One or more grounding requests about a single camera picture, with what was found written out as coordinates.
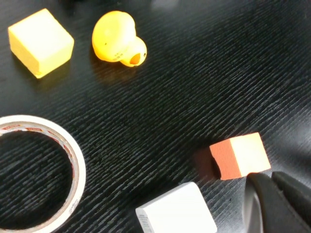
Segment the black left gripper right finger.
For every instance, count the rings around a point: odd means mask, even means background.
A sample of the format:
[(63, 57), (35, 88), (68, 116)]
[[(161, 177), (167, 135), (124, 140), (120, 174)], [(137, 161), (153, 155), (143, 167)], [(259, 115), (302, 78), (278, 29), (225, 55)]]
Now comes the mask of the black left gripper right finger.
[(311, 189), (285, 172), (275, 171), (272, 180), (302, 218), (311, 217)]

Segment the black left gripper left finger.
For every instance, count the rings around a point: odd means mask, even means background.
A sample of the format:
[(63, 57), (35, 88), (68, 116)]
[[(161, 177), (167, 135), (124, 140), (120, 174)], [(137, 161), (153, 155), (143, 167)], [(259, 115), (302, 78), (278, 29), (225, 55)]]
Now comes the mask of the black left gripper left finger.
[(309, 233), (311, 218), (302, 218), (269, 177), (250, 173), (244, 193), (244, 226), (248, 233)]

